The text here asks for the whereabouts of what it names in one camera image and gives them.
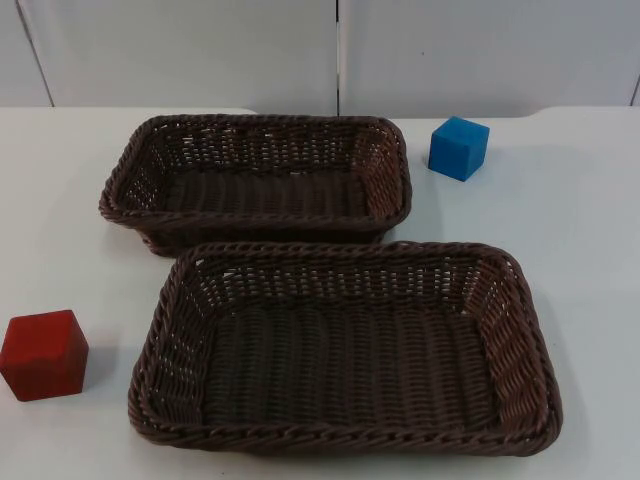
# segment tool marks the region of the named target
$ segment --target toy block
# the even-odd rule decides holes
[[[489,127],[451,117],[431,135],[429,168],[466,181],[484,163]]]
[[[82,391],[89,345],[71,310],[12,318],[0,373],[22,402]]]

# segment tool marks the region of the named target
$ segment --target rectangular basket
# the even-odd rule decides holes
[[[531,455],[558,387],[517,262],[478,244],[208,244],[161,292],[129,390],[158,444]]]
[[[152,118],[100,199],[166,256],[210,241],[376,242],[410,208],[402,134],[373,117]]]

